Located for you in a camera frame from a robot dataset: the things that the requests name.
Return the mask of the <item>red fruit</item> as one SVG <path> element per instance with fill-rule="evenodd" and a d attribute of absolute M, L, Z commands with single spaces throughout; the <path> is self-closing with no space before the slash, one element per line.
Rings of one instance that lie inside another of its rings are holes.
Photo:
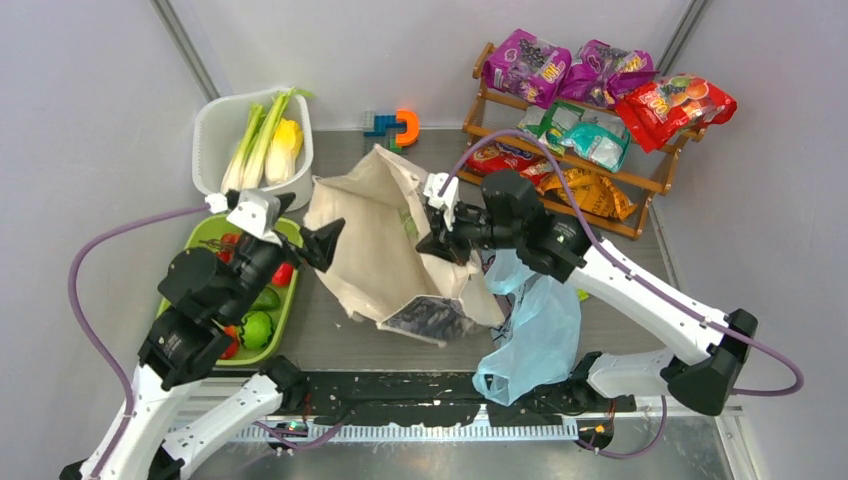
<path fill-rule="evenodd" d="M 271 284 L 277 288 L 287 288 L 291 284 L 294 272 L 295 267 L 292 264 L 283 262 L 272 276 Z"/>

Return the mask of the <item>yellow napa cabbage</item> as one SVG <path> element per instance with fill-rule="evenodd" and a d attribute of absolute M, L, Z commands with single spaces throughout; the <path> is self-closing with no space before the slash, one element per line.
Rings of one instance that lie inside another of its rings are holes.
<path fill-rule="evenodd" d="M 303 143 L 298 122 L 281 119 L 265 159 L 264 176 L 269 186 L 282 184 L 296 173 L 296 161 Z"/>

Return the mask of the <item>green celery bunch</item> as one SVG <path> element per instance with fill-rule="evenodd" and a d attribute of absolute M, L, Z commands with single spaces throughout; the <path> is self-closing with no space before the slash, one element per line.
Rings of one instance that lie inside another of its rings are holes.
<path fill-rule="evenodd" d="M 242 177 L 241 189 L 253 189 L 260 186 L 260 181 L 265 180 L 264 165 L 271 138 L 281 119 L 294 120 L 285 116 L 285 111 L 293 100 L 307 99 L 312 97 L 312 93 L 299 89 L 291 88 L 287 91 L 278 91 L 273 97 L 272 104 L 267 112 L 265 112 L 264 121 L 258 132 L 258 138 L 253 146 L 248 158 L 248 162 Z M 305 129 L 302 121 L 297 121 L 303 131 L 303 143 L 300 153 L 305 144 Z"/>

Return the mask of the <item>orange potato chip bag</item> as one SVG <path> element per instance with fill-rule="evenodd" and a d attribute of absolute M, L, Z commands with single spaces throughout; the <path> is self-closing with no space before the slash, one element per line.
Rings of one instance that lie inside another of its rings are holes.
<path fill-rule="evenodd" d="M 637 205 L 607 176 L 581 168 L 565 170 L 563 176 L 577 206 L 584 212 L 623 221 L 637 209 Z M 555 172 L 542 180 L 535 189 L 540 195 L 552 192 L 566 204 L 571 204 Z"/>

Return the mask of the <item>canvas tote bag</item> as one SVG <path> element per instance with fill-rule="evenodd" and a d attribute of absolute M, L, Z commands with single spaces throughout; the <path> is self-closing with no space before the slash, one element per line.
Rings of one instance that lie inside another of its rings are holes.
<path fill-rule="evenodd" d="M 416 246 L 430 231 L 421 203 L 427 172 L 374 146 L 344 175 L 316 177 L 303 224 L 342 219 L 330 268 L 319 278 L 354 320 L 443 346 L 504 324 L 484 282 L 482 260 L 464 266 Z"/>

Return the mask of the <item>green custard apple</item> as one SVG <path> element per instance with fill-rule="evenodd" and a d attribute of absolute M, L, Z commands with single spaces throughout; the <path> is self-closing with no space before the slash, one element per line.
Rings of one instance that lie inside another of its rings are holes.
<path fill-rule="evenodd" d="M 243 318 L 238 327 L 241 345 L 249 350 L 261 350 L 267 347 L 274 333 L 274 324 L 269 313 L 251 311 Z"/>

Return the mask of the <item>blue plastic grocery bag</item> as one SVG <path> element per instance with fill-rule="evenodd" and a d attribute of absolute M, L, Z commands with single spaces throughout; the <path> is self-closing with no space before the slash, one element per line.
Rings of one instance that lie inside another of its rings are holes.
<path fill-rule="evenodd" d="M 512 301 L 495 334 L 496 350 L 478 363 L 474 388 L 486 400 L 509 406 L 542 385 L 568 379 L 576 361 L 581 305 L 577 290 L 522 263 L 514 250 L 498 250 L 484 280 Z"/>

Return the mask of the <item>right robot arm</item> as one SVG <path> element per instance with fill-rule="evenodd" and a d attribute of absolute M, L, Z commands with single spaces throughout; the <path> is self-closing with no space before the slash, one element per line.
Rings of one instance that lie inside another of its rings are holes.
<path fill-rule="evenodd" d="M 469 205 L 459 199 L 457 179 L 429 175 L 423 204 L 430 231 L 417 250 L 461 265 L 475 250 L 491 249 L 491 292 L 512 293 L 533 276 L 557 281 L 606 302 L 664 345 L 580 361 L 570 385 L 577 406 L 591 411 L 622 395 L 669 395 L 699 414 L 724 410 L 759 326 L 753 314 L 725 313 L 658 279 L 578 218 L 546 211 L 515 171 L 489 175 L 482 193 L 482 207 Z"/>

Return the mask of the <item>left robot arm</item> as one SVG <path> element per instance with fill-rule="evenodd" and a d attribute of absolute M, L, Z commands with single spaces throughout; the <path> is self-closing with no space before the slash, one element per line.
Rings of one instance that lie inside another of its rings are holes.
<path fill-rule="evenodd" d="M 343 219 L 301 228 L 292 241 L 276 228 L 294 195 L 257 189 L 208 195 L 203 207 L 240 232 L 229 260 L 192 247 L 168 264 L 159 283 L 166 309 L 153 321 L 131 373 L 120 373 L 124 401 L 103 440 L 87 458 L 65 466 L 64 479 L 186 479 L 235 433 L 277 410 L 298 412 L 306 374 L 284 356 L 266 361 L 241 388 L 180 430 L 181 407 L 231 346 L 238 326 L 284 263 L 326 271 Z"/>

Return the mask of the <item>red lychee bunch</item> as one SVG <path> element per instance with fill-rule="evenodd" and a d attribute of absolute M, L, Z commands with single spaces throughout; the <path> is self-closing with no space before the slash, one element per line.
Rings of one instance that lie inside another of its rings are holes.
<path fill-rule="evenodd" d="M 213 252 L 223 263 L 229 264 L 241 236 L 241 233 L 225 233 L 218 238 L 200 240 L 199 244 L 201 247 Z"/>

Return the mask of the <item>white plastic basket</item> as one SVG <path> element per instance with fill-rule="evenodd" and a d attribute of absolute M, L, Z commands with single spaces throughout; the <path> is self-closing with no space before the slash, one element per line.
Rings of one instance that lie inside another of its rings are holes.
<path fill-rule="evenodd" d="M 250 107 L 254 104 L 270 108 L 274 97 L 287 91 L 286 86 L 250 93 L 224 96 L 205 105 L 195 117 L 192 147 L 192 180 L 202 195 L 218 193 L 231 157 L 248 125 Z M 303 131 L 303 143 L 296 160 L 294 175 L 277 185 L 260 182 L 260 189 L 271 194 L 292 192 L 295 201 L 290 212 L 300 210 L 313 193 L 312 164 L 314 145 L 307 99 L 309 93 L 296 93 L 284 110 L 283 117 L 296 121 Z"/>

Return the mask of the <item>purple snack bag left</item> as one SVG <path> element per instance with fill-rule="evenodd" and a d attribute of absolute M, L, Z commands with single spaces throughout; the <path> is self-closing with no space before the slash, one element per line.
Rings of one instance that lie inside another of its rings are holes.
<path fill-rule="evenodd" d="M 484 61 L 482 77 L 489 89 L 547 109 L 557 100 L 571 64 L 568 49 L 516 29 Z"/>

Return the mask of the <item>purple snack bag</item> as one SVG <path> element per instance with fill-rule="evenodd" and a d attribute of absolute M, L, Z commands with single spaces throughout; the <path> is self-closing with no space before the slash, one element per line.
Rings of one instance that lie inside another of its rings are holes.
<path fill-rule="evenodd" d="M 571 64 L 568 49 L 516 29 L 484 61 L 482 77 L 489 89 L 547 109 L 557 100 Z"/>
<path fill-rule="evenodd" d="M 611 109 L 618 100 L 658 74 L 651 55 L 589 40 L 573 59 L 558 97 Z"/>

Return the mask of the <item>purple snack bag right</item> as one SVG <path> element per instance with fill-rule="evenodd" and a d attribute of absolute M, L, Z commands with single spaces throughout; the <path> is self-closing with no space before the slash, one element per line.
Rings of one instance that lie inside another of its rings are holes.
<path fill-rule="evenodd" d="M 658 74 L 651 55 L 589 40 L 573 59 L 558 97 L 611 109 L 618 100 Z"/>

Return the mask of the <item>red fruit candy bag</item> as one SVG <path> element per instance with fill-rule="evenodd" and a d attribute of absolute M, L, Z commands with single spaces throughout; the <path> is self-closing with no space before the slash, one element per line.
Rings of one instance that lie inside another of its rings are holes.
<path fill-rule="evenodd" d="M 662 77 L 624 95 L 614 111 L 642 150 L 651 153 L 680 131 L 728 122 L 737 101 L 703 77 Z"/>

